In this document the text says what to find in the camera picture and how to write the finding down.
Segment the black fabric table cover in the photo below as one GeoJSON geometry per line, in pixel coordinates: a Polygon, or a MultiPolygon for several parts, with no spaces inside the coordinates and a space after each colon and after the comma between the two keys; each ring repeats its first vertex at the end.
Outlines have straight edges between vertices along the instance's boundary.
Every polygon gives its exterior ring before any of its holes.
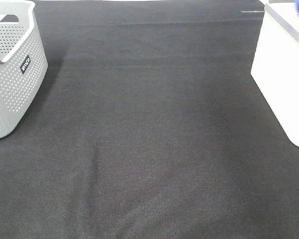
{"type": "Polygon", "coordinates": [[[37,1],[48,69],[0,140],[0,239],[299,239],[299,148],[250,74],[263,10],[37,1]]]}

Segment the white plastic storage bin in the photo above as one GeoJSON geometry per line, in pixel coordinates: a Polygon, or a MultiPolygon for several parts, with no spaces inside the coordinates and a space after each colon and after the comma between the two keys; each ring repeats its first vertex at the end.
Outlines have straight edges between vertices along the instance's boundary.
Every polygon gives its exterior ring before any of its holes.
{"type": "Polygon", "coordinates": [[[293,0],[269,0],[264,11],[251,75],[299,147],[299,13],[293,0]]]}

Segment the grey perforated plastic basket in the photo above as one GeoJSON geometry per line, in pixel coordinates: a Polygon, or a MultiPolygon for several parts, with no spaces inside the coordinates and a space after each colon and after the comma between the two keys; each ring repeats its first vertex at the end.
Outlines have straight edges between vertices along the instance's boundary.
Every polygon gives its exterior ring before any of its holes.
{"type": "Polygon", "coordinates": [[[30,0],[0,0],[0,16],[18,19],[0,21],[0,138],[16,128],[48,68],[34,8],[30,0]]]}

